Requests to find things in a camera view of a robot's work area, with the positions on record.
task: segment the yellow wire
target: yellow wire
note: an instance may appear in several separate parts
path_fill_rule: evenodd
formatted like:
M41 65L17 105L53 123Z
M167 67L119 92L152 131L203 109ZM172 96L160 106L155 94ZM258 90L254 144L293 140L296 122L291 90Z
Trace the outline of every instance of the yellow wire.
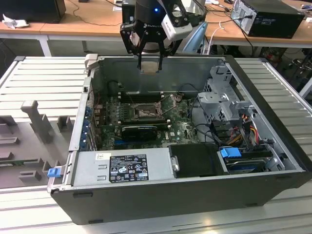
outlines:
M239 140L242 137L242 135L240 134L239 136L237 136L236 138L234 138L233 140L231 140L230 142L228 142L228 145L233 144L234 142L236 142L237 140Z
M253 134L254 134L254 142L257 144L255 129L254 129L254 128L250 128L250 130L252 130L252 131L253 131Z

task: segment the wooden desk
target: wooden desk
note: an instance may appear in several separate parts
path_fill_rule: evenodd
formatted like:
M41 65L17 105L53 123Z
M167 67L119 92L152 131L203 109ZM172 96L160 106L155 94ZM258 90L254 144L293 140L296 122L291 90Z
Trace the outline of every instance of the wooden desk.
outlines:
M284 0L287 4L299 7L304 2ZM0 38L15 39L37 39L39 40L45 56L51 56L48 40L81 40L84 50L86 42L93 41L122 41L119 34L120 23L122 22L121 12L113 12L113 6L104 0L90 0L88 3L79 3L78 0L65 0L66 13L59 24L31 23L30 27L22 29L9 29L0 24ZM232 5L222 2L227 7ZM112 24L115 26L93 25ZM219 22L229 20L221 12L209 12L206 17L207 22ZM225 30L218 30L213 38L212 44L222 45L246 45L248 42L244 38L241 30L234 22L222 24ZM210 39L218 24L208 24L206 36ZM312 47L312 23L303 21L292 39L272 39L249 37L254 46L272 46L287 48L311 48Z
M81 3L78 0L65 0L65 4L66 13L61 22L58 24L46 23L40 30L41 34L120 37L122 14L121 12L114 12L113 5L104 0L91 0L88 3ZM74 11L76 16L80 16L86 22L115 26L85 23L74 16Z

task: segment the black computer case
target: black computer case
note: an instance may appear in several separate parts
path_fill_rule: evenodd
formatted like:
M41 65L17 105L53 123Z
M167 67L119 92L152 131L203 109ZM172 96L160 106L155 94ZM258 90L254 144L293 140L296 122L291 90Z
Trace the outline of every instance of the black computer case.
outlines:
M1 0L0 15L28 22L59 23L65 14L64 0Z
M236 0L231 18L249 37L291 39L304 14L279 0Z

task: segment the power supply label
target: power supply label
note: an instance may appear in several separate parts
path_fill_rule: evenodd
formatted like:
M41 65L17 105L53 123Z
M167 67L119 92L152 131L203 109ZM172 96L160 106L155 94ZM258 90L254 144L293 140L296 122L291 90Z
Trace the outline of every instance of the power supply label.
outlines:
M111 183L148 180L146 155L111 156L109 165Z

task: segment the robotic arm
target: robotic arm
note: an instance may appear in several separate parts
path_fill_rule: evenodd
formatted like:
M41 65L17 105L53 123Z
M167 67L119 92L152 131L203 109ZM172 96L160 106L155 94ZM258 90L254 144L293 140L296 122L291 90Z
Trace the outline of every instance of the robotic arm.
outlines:
M151 53L159 51L158 69L161 70L163 58L174 55L193 27L205 20L206 9L197 0L193 1L202 14L187 12L181 0L136 0L135 17L131 23L121 25L120 34L127 52L138 56L138 69L146 49ZM136 45L132 41L134 33L139 37ZM166 38L171 42L167 48Z

